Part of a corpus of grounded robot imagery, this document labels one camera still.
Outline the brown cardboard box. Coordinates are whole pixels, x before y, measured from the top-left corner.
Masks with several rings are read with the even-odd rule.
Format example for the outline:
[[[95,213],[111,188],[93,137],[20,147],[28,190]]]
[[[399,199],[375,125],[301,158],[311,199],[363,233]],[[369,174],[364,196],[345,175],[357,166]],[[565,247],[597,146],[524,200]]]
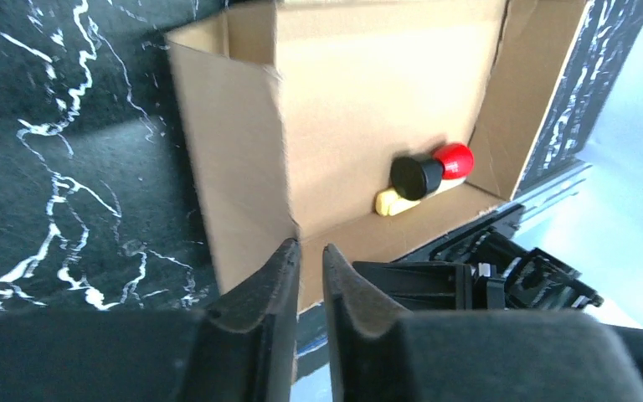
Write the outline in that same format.
[[[391,261],[510,202],[587,1],[236,4],[166,36],[215,278],[228,293],[288,238],[297,309],[322,251]],[[393,217],[394,157],[465,143],[467,179]]]

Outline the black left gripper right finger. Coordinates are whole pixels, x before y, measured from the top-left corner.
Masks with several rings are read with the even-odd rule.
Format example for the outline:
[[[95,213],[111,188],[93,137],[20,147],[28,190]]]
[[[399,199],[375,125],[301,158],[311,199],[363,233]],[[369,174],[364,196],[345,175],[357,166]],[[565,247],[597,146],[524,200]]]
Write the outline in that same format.
[[[609,327],[582,312],[411,312],[322,254],[335,401],[643,401]]]

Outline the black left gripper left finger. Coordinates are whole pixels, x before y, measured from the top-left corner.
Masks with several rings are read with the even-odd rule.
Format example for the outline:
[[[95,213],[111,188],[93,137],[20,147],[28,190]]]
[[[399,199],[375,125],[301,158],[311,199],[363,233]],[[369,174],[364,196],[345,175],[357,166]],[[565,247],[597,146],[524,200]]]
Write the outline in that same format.
[[[204,309],[0,317],[0,401],[286,401],[301,250]]]

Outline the yellow rectangular block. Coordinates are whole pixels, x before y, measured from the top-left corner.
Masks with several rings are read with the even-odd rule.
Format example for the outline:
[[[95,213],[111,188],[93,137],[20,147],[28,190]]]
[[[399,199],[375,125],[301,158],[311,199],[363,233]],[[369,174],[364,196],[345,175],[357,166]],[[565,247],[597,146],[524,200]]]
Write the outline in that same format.
[[[383,217],[392,217],[397,214],[401,214],[418,206],[423,201],[430,199],[435,195],[460,186],[465,182],[465,180],[465,178],[446,180],[438,187],[437,190],[429,193],[424,198],[415,201],[401,197],[394,188],[387,188],[376,195],[374,206],[375,213]]]

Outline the red black knob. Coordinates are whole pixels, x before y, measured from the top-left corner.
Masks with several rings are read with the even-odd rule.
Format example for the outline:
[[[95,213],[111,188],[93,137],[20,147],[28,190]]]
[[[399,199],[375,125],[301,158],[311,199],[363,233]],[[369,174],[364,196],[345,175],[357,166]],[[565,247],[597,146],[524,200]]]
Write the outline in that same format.
[[[472,150],[453,142],[431,153],[396,157],[390,167],[389,179],[396,193],[409,201],[426,198],[448,180],[466,178],[475,166]]]

